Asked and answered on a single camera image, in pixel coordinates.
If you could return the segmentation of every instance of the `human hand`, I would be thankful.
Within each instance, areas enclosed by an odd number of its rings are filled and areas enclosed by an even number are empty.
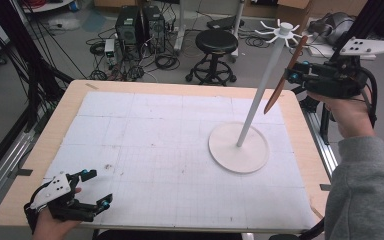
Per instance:
[[[49,209],[45,208],[39,213],[32,240],[62,240],[71,229],[80,223],[81,221],[62,222],[54,219]]]
[[[374,136],[367,106],[361,96],[356,99],[333,99],[307,91],[308,96],[324,102],[331,111],[344,138]]]

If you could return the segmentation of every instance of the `person's left hand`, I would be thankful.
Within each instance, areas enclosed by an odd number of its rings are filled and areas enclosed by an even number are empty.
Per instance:
[[[71,229],[80,223],[81,221],[62,222],[54,219],[49,209],[45,208],[39,213],[32,240],[62,240]]]

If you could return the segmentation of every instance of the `black stool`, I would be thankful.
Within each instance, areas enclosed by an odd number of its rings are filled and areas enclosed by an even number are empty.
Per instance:
[[[196,36],[195,43],[196,46],[205,53],[205,57],[186,75],[186,81],[192,81],[194,75],[201,81],[199,83],[200,85],[207,83],[226,86],[227,81],[236,81],[236,76],[233,75],[232,69],[230,69],[225,62],[218,60],[220,57],[223,57],[223,55],[235,51],[238,47],[238,40],[233,34],[217,29],[205,30]],[[209,69],[199,67],[206,62],[210,62]],[[218,63],[223,65],[225,70],[217,70]],[[198,73],[205,73],[205,77],[200,76]]]

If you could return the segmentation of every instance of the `round white base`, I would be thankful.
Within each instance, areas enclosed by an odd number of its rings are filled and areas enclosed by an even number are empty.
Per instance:
[[[208,145],[213,158],[223,167],[238,173],[251,173],[262,168],[269,159],[269,145],[252,126],[241,147],[236,144],[243,123],[225,123],[216,127]]]

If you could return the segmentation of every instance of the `gray sleeve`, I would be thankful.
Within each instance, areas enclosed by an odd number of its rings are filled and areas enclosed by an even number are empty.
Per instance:
[[[341,164],[332,175],[326,239],[384,239],[384,143],[377,137],[339,142]]]

